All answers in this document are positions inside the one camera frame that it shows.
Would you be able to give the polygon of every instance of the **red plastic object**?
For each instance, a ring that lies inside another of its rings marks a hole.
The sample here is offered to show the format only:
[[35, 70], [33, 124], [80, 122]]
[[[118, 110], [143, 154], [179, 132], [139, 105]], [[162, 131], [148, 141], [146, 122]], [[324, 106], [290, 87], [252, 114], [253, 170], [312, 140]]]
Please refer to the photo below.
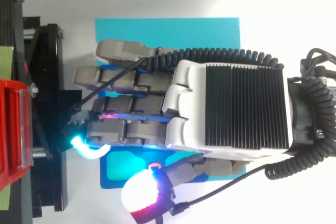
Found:
[[31, 126], [28, 86], [0, 80], [0, 191], [33, 164]]

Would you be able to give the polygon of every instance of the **wire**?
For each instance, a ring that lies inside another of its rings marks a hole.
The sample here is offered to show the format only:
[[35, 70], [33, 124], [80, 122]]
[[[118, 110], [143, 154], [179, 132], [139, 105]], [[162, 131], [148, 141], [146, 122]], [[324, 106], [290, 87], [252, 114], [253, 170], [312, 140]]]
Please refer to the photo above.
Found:
[[163, 216], [160, 215], [155, 219], [155, 224], [163, 224]]
[[91, 100], [93, 97], [95, 97], [95, 95], [97, 95], [100, 91], [104, 90], [105, 88], [107, 88], [108, 86], [112, 85], [114, 82], [116, 82], [118, 79], [120, 79], [121, 77], [125, 76], [128, 72], [132, 71], [133, 69], [135, 69], [136, 67], [138, 67], [139, 65], [141, 65], [141, 63], [143, 63], [144, 61], [146, 61], [147, 58], [141, 58], [140, 60], [136, 61], [134, 64], [130, 65], [129, 67], [125, 68], [122, 72], [120, 72], [119, 74], [117, 74], [115, 77], [113, 77], [111, 80], [109, 80], [108, 82], [104, 83], [102, 86], [96, 88], [95, 90], [93, 90], [87, 97], [85, 97], [83, 100], [81, 100], [78, 103], [75, 103], [71, 108], [70, 108], [70, 114], [74, 114], [75, 112], [79, 111], [80, 108], [87, 103], [89, 100]]
[[210, 197], [212, 197], [212, 196], [214, 196], [214, 195], [220, 193], [221, 191], [224, 191], [225, 189], [227, 189], [227, 188], [229, 188], [229, 187], [235, 185], [235, 184], [238, 183], [239, 181], [241, 181], [241, 180], [243, 180], [243, 179], [245, 179], [245, 178], [247, 178], [247, 177], [253, 175], [254, 173], [257, 173], [257, 172], [259, 172], [259, 171], [265, 169], [267, 166], [268, 166], [268, 164], [266, 164], [266, 165], [262, 165], [262, 166], [259, 166], [259, 167], [255, 168], [255, 169], [253, 169], [253, 170], [250, 170], [249, 172], [247, 172], [247, 173], [245, 173], [245, 174], [239, 176], [238, 178], [236, 178], [236, 179], [232, 180], [231, 182], [227, 183], [226, 185], [224, 185], [224, 186], [222, 186], [222, 187], [220, 187], [220, 188], [218, 188], [218, 189], [212, 191], [211, 193], [209, 193], [209, 194], [207, 194], [207, 195], [204, 195], [204, 196], [202, 196], [202, 197], [200, 197], [200, 198], [198, 198], [198, 199], [195, 199], [195, 200], [193, 200], [193, 201], [190, 201], [190, 202], [188, 203], [188, 205], [189, 205], [189, 206], [192, 206], [192, 205], [197, 204], [197, 203], [199, 203], [199, 202], [201, 202], [201, 201], [203, 201], [203, 200], [209, 199]]

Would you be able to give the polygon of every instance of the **coiled black cable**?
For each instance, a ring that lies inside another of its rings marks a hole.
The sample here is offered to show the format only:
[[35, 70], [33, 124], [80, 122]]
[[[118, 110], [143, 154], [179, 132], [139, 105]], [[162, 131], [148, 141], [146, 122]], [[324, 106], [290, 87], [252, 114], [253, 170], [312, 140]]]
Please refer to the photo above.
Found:
[[244, 49], [226, 49], [226, 48], [187, 48], [180, 49], [167, 54], [148, 57], [141, 66], [147, 72], [169, 71], [177, 67], [181, 60], [190, 60], [198, 63], [206, 62], [225, 62], [241, 63], [249, 65], [267, 66], [271, 68], [283, 69], [283, 64], [278, 63], [277, 58], [271, 55], [265, 55], [263, 52], [244, 50]]
[[303, 83], [302, 88], [317, 108], [325, 138], [315, 141], [311, 147], [294, 157], [266, 166], [266, 177], [271, 180], [286, 178], [311, 168], [329, 157], [336, 148], [336, 102], [333, 101], [330, 90], [318, 78]]

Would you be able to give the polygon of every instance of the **glowing led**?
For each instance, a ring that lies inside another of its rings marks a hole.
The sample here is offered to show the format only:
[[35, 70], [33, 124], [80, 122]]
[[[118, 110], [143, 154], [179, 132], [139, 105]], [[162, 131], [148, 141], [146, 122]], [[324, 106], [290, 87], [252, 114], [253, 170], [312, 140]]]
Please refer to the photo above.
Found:
[[159, 191], [151, 170], [133, 175], [121, 190], [121, 202], [129, 212], [140, 211], [156, 203]]
[[89, 148], [88, 145], [83, 143], [83, 140], [80, 136], [75, 136], [70, 144], [78, 151], [78, 153], [87, 158], [87, 159], [96, 159], [104, 156], [107, 152], [109, 152], [111, 146], [105, 144], [102, 148], [99, 148], [97, 150], [92, 150]]

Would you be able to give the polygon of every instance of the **white table surface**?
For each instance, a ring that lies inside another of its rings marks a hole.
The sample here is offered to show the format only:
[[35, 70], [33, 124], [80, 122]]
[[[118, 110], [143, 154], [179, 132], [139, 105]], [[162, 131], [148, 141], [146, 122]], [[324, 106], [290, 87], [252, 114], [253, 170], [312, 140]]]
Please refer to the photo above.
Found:
[[[65, 31], [64, 87], [74, 70], [95, 64], [96, 17], [240, 17], [242, 48], [277, 57], [290, 76], [313, 47], [336, 54], [335, 0], [26, 0], [25, 16], [41, 16]], [[122, 207], [120, 190], [102, 190], [99, 161], [67, 152], [69, 205], [64, 212], [43, 208], [34, 224], [134, 223]], [[284, 157], [248, 165], [252, 169]], [[270, 181], [263, 172], [197, 204], [165, 223], [334, 223], [336, 158], [290, 178]], [[225, 182], [178, 186], [176, 202], [195, 199]]]

